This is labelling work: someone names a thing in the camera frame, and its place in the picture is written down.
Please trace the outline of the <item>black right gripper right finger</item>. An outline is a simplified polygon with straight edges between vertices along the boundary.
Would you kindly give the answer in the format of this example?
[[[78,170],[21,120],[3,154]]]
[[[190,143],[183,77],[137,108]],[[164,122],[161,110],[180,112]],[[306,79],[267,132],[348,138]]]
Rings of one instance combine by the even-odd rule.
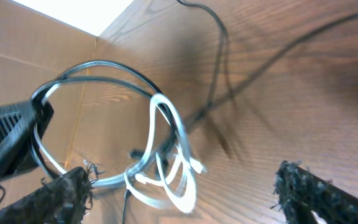
[[[316,223],[316,213],[326,223],[358,224],[358,198],[301,168],[299,161],[282,161],[274,187],[287,223]]]

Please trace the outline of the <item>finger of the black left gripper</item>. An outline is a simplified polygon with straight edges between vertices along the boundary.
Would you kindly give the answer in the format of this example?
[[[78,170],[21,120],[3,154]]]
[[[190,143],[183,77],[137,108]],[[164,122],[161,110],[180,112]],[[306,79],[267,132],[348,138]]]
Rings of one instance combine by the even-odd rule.
[[[49,177],[55,172],[46,165],[36,144],[34,128],[40,137],[54,114],[49,102],[30,100],[0,106],[0,181],[41,167]]]

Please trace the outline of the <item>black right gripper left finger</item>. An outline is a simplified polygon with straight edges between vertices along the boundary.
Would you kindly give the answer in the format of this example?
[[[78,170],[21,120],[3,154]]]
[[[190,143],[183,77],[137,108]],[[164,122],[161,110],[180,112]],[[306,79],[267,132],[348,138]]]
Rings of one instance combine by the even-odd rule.
[[[90,172],[76,167],[0,209],[0,223],[81,223],[93,207]]]

